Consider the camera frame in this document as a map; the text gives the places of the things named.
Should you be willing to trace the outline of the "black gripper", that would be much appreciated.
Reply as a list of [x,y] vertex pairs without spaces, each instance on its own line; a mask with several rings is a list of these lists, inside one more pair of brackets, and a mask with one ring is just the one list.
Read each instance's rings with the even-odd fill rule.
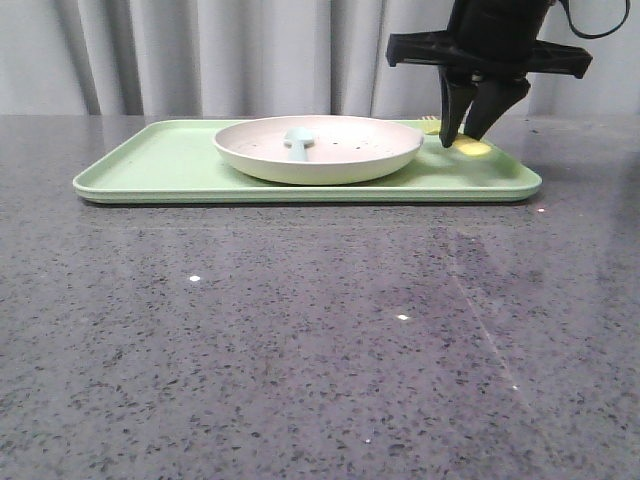
[[456,1],[446,29],[389,37],[386,60],[391,67],[438,68],[443,147],[452,146],[470,105],[464,134],[480,140],[527,96],[530,83],[525,77],[531,72],[584,77],[591,54],[538,38],[551,5],[550,1]]

